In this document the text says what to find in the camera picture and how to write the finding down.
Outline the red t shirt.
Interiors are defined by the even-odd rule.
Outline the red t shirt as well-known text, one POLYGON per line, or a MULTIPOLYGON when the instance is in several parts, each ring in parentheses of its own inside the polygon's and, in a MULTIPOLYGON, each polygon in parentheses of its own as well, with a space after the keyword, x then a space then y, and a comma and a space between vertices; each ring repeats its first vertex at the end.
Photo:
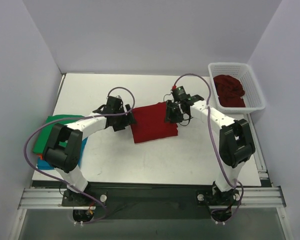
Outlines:
POLYGON ((136 123, 131 125, 135 144, 176 137, 178 126, 176 123, 165 122, 166 104, 137 107, 132 110, 136 123))

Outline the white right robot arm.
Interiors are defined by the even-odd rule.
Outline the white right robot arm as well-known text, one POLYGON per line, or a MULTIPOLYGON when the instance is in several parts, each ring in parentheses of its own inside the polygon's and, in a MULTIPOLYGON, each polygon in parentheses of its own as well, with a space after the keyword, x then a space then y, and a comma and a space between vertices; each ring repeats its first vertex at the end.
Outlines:
POLYGON ((165 102, 165 122, 181 123, 184 115, 188 115, 189 120, 207 124, 220 167, 211 197, 215 203, 223 204, 230 197, 229 191, 237 187, 243 166, 256 151, 250 125, 245 119, 237 120, 221 113, 198 94, 187 94, 183 86, 173 86, 171 94, 173 99, 165 102))

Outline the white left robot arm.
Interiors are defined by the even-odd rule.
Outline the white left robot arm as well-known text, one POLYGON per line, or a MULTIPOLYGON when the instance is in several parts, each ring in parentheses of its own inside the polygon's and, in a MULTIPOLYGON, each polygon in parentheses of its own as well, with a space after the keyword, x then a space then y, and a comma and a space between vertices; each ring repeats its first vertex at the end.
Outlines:
POLYGON ((129 104, 124 104, 120 96, 109 96, 105 104, 84 119, 52 127, 42 158, 66 181, 78 205, 85 206, 91 201, 91 193, 86 190, 88 181, 79 167, 83 140, 109 127, 117 132, 136 122, 129 104))

